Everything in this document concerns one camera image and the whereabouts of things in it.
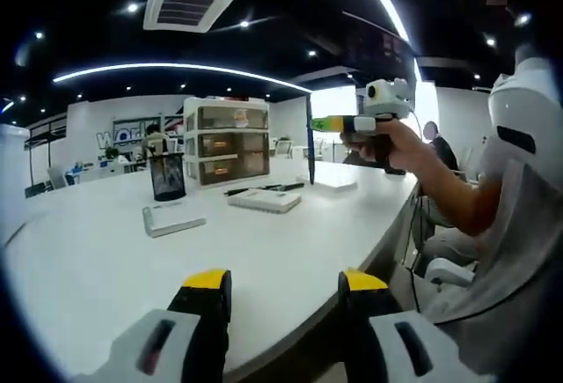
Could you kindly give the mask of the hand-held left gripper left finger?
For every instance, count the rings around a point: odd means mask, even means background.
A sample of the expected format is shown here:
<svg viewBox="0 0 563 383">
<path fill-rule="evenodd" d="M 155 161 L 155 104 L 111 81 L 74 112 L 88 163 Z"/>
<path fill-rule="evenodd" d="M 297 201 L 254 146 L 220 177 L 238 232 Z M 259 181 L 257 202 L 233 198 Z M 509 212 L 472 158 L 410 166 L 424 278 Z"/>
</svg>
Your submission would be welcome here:
<svg viewBox="0 0 563 383">
<path fill-rule="evenodd" d="M 231 272 L 187 278 L 164 310 L 154 309 L 112 343 L 109 358 L 74 382 L 221 382 L 229 348 Z"/>
</svg>

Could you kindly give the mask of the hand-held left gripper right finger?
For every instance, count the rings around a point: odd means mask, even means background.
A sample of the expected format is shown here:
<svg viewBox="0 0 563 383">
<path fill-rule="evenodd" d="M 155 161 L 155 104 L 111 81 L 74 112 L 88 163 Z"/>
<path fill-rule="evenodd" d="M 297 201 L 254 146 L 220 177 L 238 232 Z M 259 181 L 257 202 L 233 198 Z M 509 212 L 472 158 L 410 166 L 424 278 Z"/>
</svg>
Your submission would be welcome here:
<svg viewBox="0 0 563 383">
<path fill-rule="evenodd" d="M 456 343 L 415 311 L 402 311 L 381 279 L 339 273 L 340 348 L 349 382 L 494 382 L 464 365 Z"/>
</svg>

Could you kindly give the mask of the person's right hand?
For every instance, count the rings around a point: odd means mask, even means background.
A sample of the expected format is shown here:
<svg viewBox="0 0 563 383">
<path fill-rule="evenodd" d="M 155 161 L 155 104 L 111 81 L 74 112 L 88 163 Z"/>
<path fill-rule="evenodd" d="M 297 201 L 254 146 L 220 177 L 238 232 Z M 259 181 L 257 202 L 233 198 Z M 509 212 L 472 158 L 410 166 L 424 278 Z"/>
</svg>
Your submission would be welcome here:
<svg viewBox="0 0 563 383">
<path fill-rule="evenodd" d="M 386 156 L 382 153 L 381 145 L 376 142 L 378 136 L 391 139 L 391 147 L 386 150 Z M 340 138 L 348 148 L 357 151 L 368 162 L 376 162 L 385 156 L 391 167 L 411 173 L 418 172 L 429 149 L 408 126 L 395 119 L 378 122 L 374 136 L 344 133 Z"/>
</svg>

